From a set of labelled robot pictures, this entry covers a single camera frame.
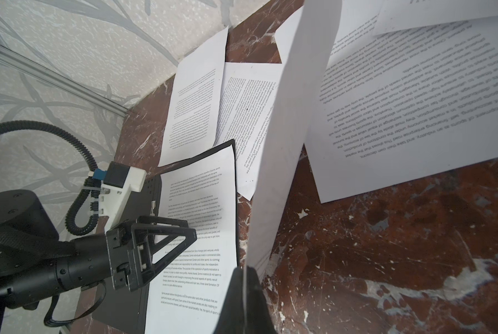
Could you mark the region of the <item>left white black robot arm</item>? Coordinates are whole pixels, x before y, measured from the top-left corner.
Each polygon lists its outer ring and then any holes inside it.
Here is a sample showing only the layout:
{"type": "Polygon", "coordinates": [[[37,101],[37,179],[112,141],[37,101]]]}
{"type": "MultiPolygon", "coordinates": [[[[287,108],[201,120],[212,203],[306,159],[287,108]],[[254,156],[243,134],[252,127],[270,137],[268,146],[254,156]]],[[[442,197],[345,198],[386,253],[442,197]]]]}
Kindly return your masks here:
{"type": "Polygon", "coordinates": [[[6,309],[57,304],[72,289],[136,291],[197,239],[184,220],[141,216],[62,242],[35,193],[0,193],[0,331],[6,309]]]}

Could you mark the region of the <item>hidden printed sheet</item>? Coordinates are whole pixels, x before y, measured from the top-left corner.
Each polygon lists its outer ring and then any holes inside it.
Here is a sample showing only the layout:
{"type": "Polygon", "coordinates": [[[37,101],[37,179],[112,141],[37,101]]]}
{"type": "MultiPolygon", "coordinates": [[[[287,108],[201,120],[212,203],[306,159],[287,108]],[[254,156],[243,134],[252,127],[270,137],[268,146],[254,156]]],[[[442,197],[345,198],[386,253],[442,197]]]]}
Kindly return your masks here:
{"type": "Polygon", "coordinates": [[[305,1],[279,81],[252,199],[246,269],[264,277],[329,56],[341,1],[305,1]]]}

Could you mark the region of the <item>printed paper sheet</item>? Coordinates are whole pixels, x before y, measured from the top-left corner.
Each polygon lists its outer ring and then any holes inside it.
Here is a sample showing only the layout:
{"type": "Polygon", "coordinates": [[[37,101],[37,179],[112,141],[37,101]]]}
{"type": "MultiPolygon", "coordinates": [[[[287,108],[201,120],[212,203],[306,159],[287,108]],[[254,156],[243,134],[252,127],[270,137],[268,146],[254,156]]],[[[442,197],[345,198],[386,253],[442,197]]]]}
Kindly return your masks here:
{"type": "Polygon", "coordinates": [[[235,142],[236,188],[251,200],[282,76],[280,63],[226,63],[215,145],[235,142]]]}
{"type": "Polygon", "coordinates": [[[212,333],[239,264],[234,143],[162,173],[158,215],[197,239],[150,283],[145,332],[212,333]]]}

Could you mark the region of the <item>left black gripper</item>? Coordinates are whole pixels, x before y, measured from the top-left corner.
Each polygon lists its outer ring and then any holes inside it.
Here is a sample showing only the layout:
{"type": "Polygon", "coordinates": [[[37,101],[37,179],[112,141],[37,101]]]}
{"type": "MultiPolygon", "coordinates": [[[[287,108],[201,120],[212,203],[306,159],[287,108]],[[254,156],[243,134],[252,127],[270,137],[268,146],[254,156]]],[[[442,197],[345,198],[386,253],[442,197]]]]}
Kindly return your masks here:
{"type": "Polygon", "coordinates": [[[113,288],[134,292],[148,285],[196,241],[196,230],[175,218],[141,216],[108,230],[113,288]]]}

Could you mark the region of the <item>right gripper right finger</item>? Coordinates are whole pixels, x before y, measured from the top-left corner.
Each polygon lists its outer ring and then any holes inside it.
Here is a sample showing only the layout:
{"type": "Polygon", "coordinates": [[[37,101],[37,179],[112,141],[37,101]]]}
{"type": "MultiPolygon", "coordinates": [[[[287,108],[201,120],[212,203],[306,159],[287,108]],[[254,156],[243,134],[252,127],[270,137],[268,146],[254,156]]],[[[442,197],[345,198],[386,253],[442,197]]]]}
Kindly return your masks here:
{"type": "Polygon", "coordinates": [[[246,267],[246,333],[276,333],[257,271],[246,267]]]}

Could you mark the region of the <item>beige black ring binder folder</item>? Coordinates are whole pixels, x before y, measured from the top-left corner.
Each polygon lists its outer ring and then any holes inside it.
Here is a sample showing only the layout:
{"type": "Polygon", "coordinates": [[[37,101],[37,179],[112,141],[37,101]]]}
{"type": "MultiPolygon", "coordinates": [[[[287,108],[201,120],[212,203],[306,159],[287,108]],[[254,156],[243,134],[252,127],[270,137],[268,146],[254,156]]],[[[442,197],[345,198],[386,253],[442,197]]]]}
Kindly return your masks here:
{"type": "MultiPolygon", "coordinates": [[[[181,161],[167,171],[186,166],[194,161],[196,157],[181,161]]],[[[160,193],[161,174],[153,178],[146,176],[142,191],[139,193],[132,192],[130,195],[118,224],[123,221],[133,221],[141,216],[159,217],[160,193]]],[[[124,333],[146,333],[145,321],[150,283],[134,292],[130,292],[126,288],[108,289],[106,300],[101,304],[100,309],[93,313],[93,318],[124,333]]]]}

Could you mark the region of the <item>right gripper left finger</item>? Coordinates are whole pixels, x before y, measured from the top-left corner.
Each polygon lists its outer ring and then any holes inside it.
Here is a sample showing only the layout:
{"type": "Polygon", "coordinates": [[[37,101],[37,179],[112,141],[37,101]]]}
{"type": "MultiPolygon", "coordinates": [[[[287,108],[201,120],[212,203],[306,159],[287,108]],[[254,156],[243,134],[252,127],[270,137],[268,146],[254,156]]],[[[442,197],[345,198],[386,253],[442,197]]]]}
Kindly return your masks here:
{"type": "Polygon", "coordinates": [[[245,332],[243,288],[243,269],[235,268],[214,330],[215,334],[245,332]]]}

